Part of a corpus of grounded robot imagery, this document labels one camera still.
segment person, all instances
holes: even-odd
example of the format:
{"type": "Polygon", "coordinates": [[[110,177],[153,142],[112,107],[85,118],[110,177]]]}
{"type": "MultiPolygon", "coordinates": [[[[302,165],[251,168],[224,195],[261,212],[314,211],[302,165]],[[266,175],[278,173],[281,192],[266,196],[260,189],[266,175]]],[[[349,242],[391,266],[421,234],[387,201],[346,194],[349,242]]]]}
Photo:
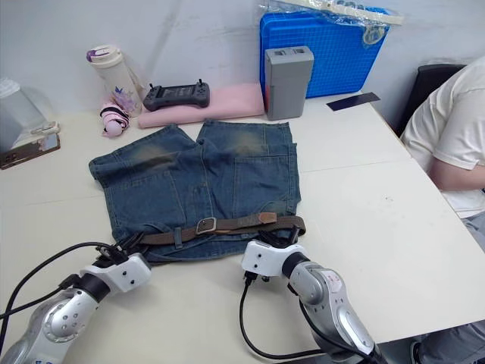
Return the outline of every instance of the person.
{"type": "MultiPolygon", "coordinates": [[[[431,93],[401,141],[485,252],[485,57],[431,93]]],[[[485,320],[434,332],[411,346],[413,364],[471,364],[483,358],[485,320]]]]}

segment black cable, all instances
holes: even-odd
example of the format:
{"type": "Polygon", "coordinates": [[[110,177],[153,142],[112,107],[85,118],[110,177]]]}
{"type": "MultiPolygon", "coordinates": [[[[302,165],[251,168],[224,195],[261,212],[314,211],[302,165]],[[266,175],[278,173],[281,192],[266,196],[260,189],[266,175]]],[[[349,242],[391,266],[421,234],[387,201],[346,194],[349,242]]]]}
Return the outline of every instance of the black cable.
{"type": "Polygon", "coordinates": [[[323,340],[327,341],[328,343],[339,347],[342,350],[349,351],[350,353],[354,353],[355,355],[360,356],[362,359],[367,360],[367,362],[373,363],[373,364],[380,364],[374,357],[361,352],[360,350],[357,350],[350,345],[345,345],[341,344],[340,342],[334,340],[333,338],[329,337],[328,335],[324,334],[311,320],[310,316],[308,316],[308,313],[306,312],[305,307],[303,306],[302,301],[299,301],[300,304],[300,309],[302,310],[302,313],[307,321],[307,323],[310,325],[311,329],[323,340]]]}
{"type": "Polygon", "coordinates": [[[317,355],[317,354],[324,354],[323,350],[308,350],[302,351],[300,353],[293,353],[293,354],[285,354],[285,355],[275,355],[275,354],[268,354],[264,351],[259,350],[257,347],[253,345],[253,343],[249,340],[248,335],[246,334],[246,330],[244,329],[244,321],[243,321],[243,308],[244,308],[244,300],[246,299],[246,294],[248,293],[249,285],[251,284],[251,279],[247,278],[245,282],[244,291],[242,292],[241,302],[239,303],[239,325],[241,327],[242,337],[244,337],[244,341],[248,344],[248,346],[260,356],[268,359],[275,359],[275,360],[287,360],[287,359],[298,359],[304,356],[310,355],[317,355]]]}
{"type": "Polygon", "coordinates": [[[25,305],[19,306],[15,309],[11,309],[10,311],[4,312],[0,315],[0,320],[3,320],[4,318],[6,318],[8,316],[13,315],[14,313],[17,313],[17,312],[23,311],[25,309],[28,309],[29,307],[35,306],[38,303],[44,302],[45,300],[48,300],[49,298],[51,298],[55,294],[61,292],[62,290],[63,290],[63,288],[58,287],[55,290],[53,290],[51,293],[48,293],[45,296],[38,298],[37,300],[26,303],[25,305]]]}
{"type": "MultiPolygon", "coordinates": [[[[83,248],[85,246],[99,246],[101,248],[106,248],[106,249],[109,249],[113,252],[116,251],[116,253],[118,253],[118,250],[114,246],[104,244],[104,243],[88,242],[88,243],[79,243],[79,244],[70,246],[70,247],[60,251],[59,253],[54,254],[50,258],[46,259],[44,262],[37,265],[32,271],[30,271],[30,273],[28,275],[26,275],[25,277],[22,278],[22,281],[20,281],[20,283],[15,287],[14,291],[12,292],[12,295],[10,295],[10,299],[8,300],[7,308],[5,309],[5,313],[8,313],[9,311],[12,310],[12,307],[14,306],[15,298],[17,297],[20,289],[29,279],[31,279],[31,277],[35,273],[40,271],[46,265],[54,262],[56,259],[62,257],[64,254],[67,254],[67,253],[72,252],[73,250],[76,250],[76,249],[79,249],[79,248],[83,248]]],[[[0,356],[2,355],[2,348],[3,348],[3,344],[5,342],[5,335],[7,334],[8,319],[9,319],[9,316],[7,315],[3,319],[2,329],[0,330],[0,356]]]]}

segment denim shorts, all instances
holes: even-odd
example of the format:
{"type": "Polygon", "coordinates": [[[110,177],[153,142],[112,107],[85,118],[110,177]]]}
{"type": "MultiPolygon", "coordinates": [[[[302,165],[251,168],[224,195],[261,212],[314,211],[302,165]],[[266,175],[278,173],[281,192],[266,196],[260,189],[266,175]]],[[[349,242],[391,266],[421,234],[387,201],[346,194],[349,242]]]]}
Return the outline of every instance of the denim shorts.
{"type": "MultiPolygon", "coordinates": [[[[300,201],[296,144],[288,123],[207,120],[196,141],[168,125],[93,159],[118,243],[134,234],[192,228],[208,217],[258,212],[294,215],[300,201]]],[[[150,262],[213,259],[242,253],[256,234],[201,236],[178,246],[150,246],[150,262]]]]}

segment black controller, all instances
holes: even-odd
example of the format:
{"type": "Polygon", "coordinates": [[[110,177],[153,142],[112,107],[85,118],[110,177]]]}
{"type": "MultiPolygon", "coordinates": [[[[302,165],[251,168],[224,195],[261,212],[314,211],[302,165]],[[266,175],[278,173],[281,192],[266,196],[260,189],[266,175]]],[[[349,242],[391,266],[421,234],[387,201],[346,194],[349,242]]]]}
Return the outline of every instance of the black controller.
{"type": "Polygon", "coordinates": [[[195,85],[153,87],[150,83],[150,87],[149,93],[143,100],[143,105],[149,111],[173,105],[197,105],[201,108],[209,105],[211,95],[209,85],[200,79],[195,85]]]}

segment blue box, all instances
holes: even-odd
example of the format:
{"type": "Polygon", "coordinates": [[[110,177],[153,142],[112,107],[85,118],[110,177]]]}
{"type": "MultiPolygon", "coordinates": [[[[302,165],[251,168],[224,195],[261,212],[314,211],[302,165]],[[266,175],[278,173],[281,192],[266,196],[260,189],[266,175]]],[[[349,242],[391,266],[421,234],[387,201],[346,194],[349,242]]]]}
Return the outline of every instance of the blue box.
{"type": "MultiPolygon", "coordinates": [[[[386,14],[386,11],[380,8],[366,10],[386,14]]],[[[259,81],[263,95],[264,51],[293,46],[307,46],[314,54],[307,98],[359,91],[389,31],[389,27],[383,29],[382,39],[368,45],[362,40],[365,27],[335,24],[317,12],[263,15],[259,28],[259,81]]]]}

